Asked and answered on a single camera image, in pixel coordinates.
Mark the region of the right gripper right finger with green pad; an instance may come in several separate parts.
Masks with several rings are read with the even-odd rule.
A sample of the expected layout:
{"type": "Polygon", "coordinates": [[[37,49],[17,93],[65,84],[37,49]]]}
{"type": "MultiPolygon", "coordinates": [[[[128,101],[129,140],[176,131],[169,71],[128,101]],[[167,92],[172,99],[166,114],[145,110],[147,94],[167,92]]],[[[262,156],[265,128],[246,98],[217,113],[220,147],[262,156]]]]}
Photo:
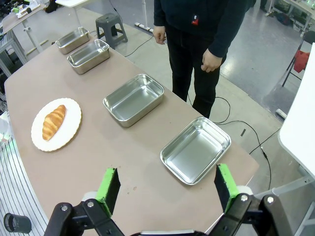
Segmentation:
{"type": "Polygon", "coordinates": [[[256,197],[240,192],[226,164],[216,166],[214,184],[223,215],[209,232],[210,236],[234,236],[243,224],[252,225],[258,236],[293,235],[278,196],[256,197]]]}

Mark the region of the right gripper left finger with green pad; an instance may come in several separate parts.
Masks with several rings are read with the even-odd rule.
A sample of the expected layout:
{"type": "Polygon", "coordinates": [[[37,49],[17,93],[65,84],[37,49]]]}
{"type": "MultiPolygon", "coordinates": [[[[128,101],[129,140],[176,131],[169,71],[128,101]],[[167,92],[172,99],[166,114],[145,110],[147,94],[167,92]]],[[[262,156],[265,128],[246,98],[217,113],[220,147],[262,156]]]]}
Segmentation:
{"type": "Polygon", "coordinates": [[[111,219],[120,189],[116,168],[108,168],[96,192],[73,206],[59,203],[48,222],[49,236],[81,236],[86,230],[95,230],[99,236],[122,236],[123,232],[111,219]]]}

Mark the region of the person's left hand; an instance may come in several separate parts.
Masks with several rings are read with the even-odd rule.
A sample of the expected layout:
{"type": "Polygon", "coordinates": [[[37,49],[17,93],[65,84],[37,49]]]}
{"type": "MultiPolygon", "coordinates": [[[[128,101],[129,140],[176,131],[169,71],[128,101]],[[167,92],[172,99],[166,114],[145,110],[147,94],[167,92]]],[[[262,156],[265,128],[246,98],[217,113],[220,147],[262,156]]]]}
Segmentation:
{"type": "Polygon", "coordinates": [[[222,58],[214,56],[208,49],[204,52],[202,58],[201,70],[207,73],[218,69],[221,66],[222,58]]]}

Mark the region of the person's right hand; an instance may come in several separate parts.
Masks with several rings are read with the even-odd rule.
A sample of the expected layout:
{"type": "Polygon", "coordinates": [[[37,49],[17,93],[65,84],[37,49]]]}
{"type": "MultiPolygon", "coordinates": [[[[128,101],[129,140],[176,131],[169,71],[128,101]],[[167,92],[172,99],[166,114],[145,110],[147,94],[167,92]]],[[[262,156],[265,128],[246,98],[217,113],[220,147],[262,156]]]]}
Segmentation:
{"type": "Polygon", "coordinates": [[[165,26],[154,26],[153,36],[157,44],[164,45],[166,40],[165,26]]]}

